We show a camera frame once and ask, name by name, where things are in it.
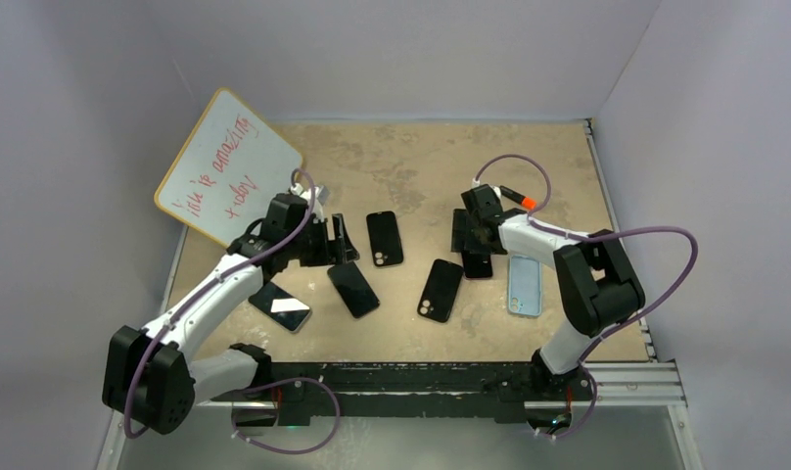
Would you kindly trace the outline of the purple phone black screen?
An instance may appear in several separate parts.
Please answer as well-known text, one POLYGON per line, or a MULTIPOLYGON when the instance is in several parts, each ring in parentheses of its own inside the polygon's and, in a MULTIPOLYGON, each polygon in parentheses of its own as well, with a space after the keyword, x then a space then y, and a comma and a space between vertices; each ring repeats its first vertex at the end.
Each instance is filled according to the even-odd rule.
POLYGON ((460 253, 464 277, 471 280, 490 279, 493 268, 490 254, 462 251, 460 253))

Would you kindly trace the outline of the black phone case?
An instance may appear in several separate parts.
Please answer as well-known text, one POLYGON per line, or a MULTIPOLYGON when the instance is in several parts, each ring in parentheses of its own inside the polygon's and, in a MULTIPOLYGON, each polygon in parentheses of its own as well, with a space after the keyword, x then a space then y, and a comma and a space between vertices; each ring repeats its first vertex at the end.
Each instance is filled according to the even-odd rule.
POLYGON ((461 265, 435 259, 420 296, 417 313, 431 321, 446 323, 451 317, 463 275, 461 265))
POLYGON ((372 259, 376 267, 403 263, 404 253, 393 211, 377 211, 365 217, 372 259))

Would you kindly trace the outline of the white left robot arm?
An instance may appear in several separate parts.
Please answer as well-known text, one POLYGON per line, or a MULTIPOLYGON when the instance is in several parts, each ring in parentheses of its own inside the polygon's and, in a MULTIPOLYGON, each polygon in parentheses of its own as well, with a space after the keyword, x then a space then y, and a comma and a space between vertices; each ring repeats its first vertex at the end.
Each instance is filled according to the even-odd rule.
POLYGON ((311 195, 279 193, 265 216, 226 248, 214 269, 179 303, 141 328, 111 337, 102 389, 105 406, 143 431, 176 430, 193 406, 238 391, 261 400, 271 391, 272 359, 265 349, 236 343, 199 359, 201 345, 235 308, 293 260, 302 267, 359 258, 341 213, 326 216, 311 195))

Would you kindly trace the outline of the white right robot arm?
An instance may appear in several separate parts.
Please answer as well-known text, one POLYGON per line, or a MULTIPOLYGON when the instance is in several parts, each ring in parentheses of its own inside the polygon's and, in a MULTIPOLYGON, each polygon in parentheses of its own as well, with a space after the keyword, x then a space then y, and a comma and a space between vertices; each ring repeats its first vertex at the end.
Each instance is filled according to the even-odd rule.
POLYGON ((625 324, 645 306, 637 274, 610 230, 562 230, 522 210, 506 211, 486 184, 463 192, 461 199, 470 232, 466 239, 476 249, 533 259, 556 273, 565 320, 533 354, 530 373, 533 391, 552 399, 567 388, 604 330, 625 324))

